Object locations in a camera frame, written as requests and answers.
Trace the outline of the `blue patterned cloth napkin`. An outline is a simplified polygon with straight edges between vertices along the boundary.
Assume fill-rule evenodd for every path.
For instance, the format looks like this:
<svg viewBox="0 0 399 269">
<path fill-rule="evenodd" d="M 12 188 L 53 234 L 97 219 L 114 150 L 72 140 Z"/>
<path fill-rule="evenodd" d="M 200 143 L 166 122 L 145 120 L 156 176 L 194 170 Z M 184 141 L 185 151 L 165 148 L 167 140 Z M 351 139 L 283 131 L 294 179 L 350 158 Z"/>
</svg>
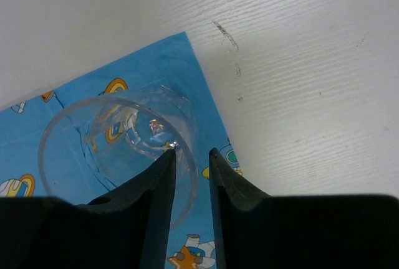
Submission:
<svg viewBox="0 0 399 269">
<path fill-rule="evenodd" d="M 164 85 L 187 98 L 196 123 L 193 148 L 198 188 L 190 213 L 170 226 L 165 268 L 215 268 L 209 163 L 211 149 L 240 171 L 239 163 L 214 104 L 195 53 L 185 33 L 142 48 L 43 95 L 1 112 L 1 196 L 48 196 L 37 167 L 41 136 L 50 120 L 66 106 L 119 90 Z"/>
</svg>

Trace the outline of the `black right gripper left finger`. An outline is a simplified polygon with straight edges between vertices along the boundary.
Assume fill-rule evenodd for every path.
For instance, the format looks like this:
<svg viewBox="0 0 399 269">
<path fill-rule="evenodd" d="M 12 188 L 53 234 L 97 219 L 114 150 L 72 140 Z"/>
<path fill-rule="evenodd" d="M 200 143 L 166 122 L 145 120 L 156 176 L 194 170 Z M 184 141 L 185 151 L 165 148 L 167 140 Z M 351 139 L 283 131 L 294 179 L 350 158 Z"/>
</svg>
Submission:
<svg viewBox="0 0 399 269">
<path fill-rule="evenodd" d="M 55 197 L 1 199 L 2 268 L 163 268 L 176 154 L 88 204 Z"/>
</svg>

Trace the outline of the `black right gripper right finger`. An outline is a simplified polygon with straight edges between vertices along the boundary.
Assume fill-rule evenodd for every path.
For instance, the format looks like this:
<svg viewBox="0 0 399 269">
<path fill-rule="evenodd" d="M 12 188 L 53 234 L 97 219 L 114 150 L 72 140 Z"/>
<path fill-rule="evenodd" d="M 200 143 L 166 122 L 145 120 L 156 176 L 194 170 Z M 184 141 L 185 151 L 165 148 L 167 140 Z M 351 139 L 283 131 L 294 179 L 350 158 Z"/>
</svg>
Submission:
<svg viewBox="0 0 399 269">
<path fill-rule="evenodd" d="M 218 268 L 397 268 L 398 199 L 270 196 L 209 153 Z"/>
</svg>

